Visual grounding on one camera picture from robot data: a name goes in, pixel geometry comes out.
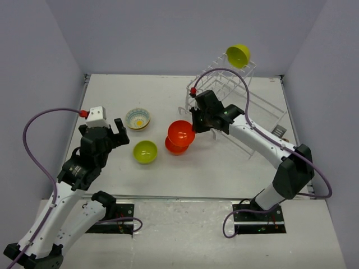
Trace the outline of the blue patterned bowl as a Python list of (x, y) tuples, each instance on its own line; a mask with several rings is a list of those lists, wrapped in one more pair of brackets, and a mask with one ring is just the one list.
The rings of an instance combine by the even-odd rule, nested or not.
[(151, 120), (150, 113), (146, 109), (135, 108), (127, 112), (125, 116), (125, 122), (138, 118), (144, 120)]

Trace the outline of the orange bowl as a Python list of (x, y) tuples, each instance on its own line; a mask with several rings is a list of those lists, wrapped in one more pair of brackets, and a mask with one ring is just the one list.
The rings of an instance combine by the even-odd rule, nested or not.
[(177, 145), (175, 145), (174, 143), (172, 143), (170, 141), (169, 137), (166, 137), (166, 139), (165, 139), (165, 147), (173, 155), (182, 155), (188, 149), (188, 146), (177, 146)]
[(168, 138), (176, 146), (185, 147), (193, 143), (195, 132), (192, 124), (186, 120), (177, 120), (168, 127)]

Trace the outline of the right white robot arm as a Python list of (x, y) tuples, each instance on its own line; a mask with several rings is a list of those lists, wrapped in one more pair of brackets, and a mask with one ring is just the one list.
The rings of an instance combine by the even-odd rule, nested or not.
[(197, 94), (190, 90), (196, 106), (190, 109), (192, 129), (196, 133), (211, 129), (224, 132), (260, 153), (276, 169), (273, 181), (250, 202), (251, 216), (263, 220), (270, 209), (284, 200), (291, 200), (314, 177), (308, 164), (312, 160), (310, 149), (281, 141), (267, 130), (250, 121), (246, 113), (236, 105), (223, 106), (212, 90)]

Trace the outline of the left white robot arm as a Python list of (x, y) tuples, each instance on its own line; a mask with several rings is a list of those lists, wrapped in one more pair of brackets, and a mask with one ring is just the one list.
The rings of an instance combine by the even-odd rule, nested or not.
[(93, 225), (114, 219), (116, 199), (99, 191), (76, 218), (66, 221), (73, 207), (100, 176), (110, 152), (130, 142), (122, 120), (117, 118), (114, 123), (118, 133), (104, 122), (79, 127), (80, 145), (63, 164), (49, 201), (27, 234), (19, 242), (8, 244), (3, 252), (12, 265), (59, 268), (65, 253)]

